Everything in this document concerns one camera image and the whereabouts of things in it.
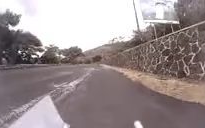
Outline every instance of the asphalt road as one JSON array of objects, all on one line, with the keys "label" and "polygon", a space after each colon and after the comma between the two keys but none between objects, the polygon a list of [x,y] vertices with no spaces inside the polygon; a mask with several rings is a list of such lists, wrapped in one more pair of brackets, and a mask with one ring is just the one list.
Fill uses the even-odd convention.
[{"label": "asphalt road", "polygon": [[99,65],[0,71],[0,114],[94,69],[56,107],[71,128],[205,128],[205,106],[177,100]]}]

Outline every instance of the sky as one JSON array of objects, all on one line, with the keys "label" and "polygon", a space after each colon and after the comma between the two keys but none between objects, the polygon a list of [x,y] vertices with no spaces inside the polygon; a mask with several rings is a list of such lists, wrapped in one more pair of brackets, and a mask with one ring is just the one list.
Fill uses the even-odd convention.
[{"label": "sky", "polygon": [[[0,11],[7,8],[22,14],[16,29],[30,31],[45,46],[88,50],[130,37],[137,28],[132,0],[0,0]],[[141,15],[139,22],[143,27]]]}]

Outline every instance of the billboard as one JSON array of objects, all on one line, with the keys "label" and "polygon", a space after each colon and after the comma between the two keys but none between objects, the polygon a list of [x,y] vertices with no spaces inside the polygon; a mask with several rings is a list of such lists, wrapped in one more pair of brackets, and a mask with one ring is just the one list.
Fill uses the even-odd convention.
[{"label": "billboard", "polygon": [[139,0],[146,23],[179,24],[177,0]]}]

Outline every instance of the stone wall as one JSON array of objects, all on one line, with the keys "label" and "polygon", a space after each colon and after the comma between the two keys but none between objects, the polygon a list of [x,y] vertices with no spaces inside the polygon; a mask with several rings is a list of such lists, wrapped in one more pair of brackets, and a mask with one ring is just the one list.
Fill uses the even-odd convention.
[{"label": "stone wall", "polygon": [[105,64],[205,81],[205,21],[103,60]]}]

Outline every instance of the green tree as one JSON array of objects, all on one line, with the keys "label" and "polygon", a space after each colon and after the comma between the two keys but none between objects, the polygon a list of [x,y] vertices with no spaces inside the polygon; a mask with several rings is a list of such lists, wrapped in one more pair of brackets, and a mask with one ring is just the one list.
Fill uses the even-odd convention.
[{"label": "green tree", "polygon": [[102,57],[100,55],[96,55],[92,58],[93,62],[101,61]]},{"label": "green tree", "polygon": [[20,21],[21,15],[7,10],[0,13],[0,64],[3,51],[13,42],[10,27],[16,26]]},{"label": "green tree", "polygon": [[44,64],[58,64],[60,62],[58,53],[59,48],[55,45],[49,45],[46,47],[45,53],[41,56],[41,61]]},{"label": "green tree", "polygon": [[11,40],[3,54],[9,64],[35,63],[38,52],[44,51],[41,41],[30,32],[13,31]]},{"label": "green tree", "polygon": [[66,62],[72,62],[74,61],[77,57],[83,56],[82,49],[74,46],[70,47],[68,49],[63,50],[63,56],[65,57]]}]

